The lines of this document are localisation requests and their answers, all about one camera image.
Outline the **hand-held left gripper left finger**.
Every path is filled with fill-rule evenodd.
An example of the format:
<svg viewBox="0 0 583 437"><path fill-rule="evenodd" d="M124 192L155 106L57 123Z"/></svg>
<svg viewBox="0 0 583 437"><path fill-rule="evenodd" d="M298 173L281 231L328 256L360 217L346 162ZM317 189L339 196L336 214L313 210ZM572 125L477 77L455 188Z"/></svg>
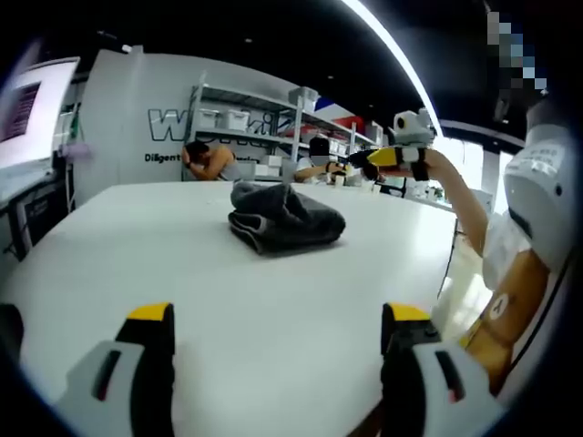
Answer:
<svg viewBox="0 0 583 437"><path fill-rule="evenodd" d="M55 411L77 436L172 436L175 352L174 305L141 306L68 372Z"/></svg>

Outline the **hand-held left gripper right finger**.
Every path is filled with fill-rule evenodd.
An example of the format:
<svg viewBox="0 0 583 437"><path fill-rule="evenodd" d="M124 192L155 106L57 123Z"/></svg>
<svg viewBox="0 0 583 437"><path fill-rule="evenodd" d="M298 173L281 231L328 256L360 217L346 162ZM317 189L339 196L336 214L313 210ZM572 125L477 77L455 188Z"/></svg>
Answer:
<svg viewBox="0 0 583 437"><path fill-rule="evenodd" d="M418 308L382 312L382 436L484 436L501 417L485 370Z"/></svg>

